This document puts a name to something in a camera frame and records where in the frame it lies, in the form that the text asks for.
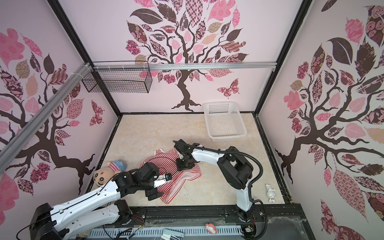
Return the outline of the red white striped tank top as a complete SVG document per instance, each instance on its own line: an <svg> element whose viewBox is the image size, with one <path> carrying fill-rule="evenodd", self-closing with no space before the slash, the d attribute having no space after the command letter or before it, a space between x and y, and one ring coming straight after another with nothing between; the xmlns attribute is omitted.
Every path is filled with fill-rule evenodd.
<svg viewBox="0 0 384 240"><path fill-rule="evenodd" d="M153 163L159 168L160 175L171 173L173 180L165 185L158 187L159 192L164 193L161 201L164 204L169 204L182 189L185 181L194 181L201 177L201 170L195 166L191 170L178 171L176 159L179 154L176 149L165 152L163 149L158 149L154 152L153 157L149 157L142 162L140 167L145 163Z"/></svg>

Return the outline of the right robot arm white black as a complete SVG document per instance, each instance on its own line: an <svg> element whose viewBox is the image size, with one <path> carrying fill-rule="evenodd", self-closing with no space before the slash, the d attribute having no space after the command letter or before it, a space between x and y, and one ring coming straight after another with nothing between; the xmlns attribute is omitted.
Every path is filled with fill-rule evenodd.
<svg viewBox="0 0 384 240"><path fill-rule="evenodd" d="M233 146L226 150L215 150L198 143L189 145L182 140L174 143L179 154L176 159L179 172L190 170L200 162L217 166L227 183L235 189L236 211L240 220L248 222L252 219L255 209L252 187L264 173L262 164L256 158Z"/></svg>

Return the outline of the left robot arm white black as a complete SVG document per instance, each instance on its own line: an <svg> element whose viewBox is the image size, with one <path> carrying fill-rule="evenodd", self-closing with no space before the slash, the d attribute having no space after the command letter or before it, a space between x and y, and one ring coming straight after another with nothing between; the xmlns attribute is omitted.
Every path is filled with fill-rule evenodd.
<svg viewBox="0 0 384 240"><path fill-rule="evenodd" d="M67 240L81 232L110 224L126 225L133 216L125 196L145 191L151 201L161 197L158 187L172 181L171 174L150 169L121 172L103 186L60 205L36 208L29 231L32 240Z"/></svg>

